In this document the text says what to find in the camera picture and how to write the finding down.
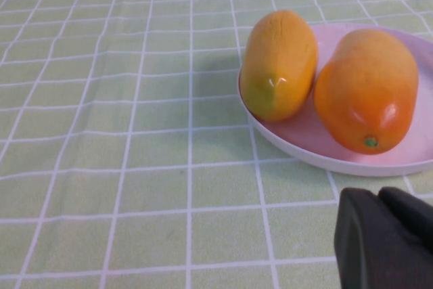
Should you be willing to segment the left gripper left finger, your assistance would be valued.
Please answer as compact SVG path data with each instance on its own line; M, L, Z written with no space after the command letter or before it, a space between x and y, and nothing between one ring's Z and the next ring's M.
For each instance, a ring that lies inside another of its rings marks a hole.
M432 287L432 255L369 190L341 191L334 250L343 288Z

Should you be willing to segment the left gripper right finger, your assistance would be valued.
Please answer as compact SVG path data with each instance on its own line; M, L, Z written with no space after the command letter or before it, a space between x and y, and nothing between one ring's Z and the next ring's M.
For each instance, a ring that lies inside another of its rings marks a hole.
M396 187L383 187L378 198L401 225L432 255L432 205Z

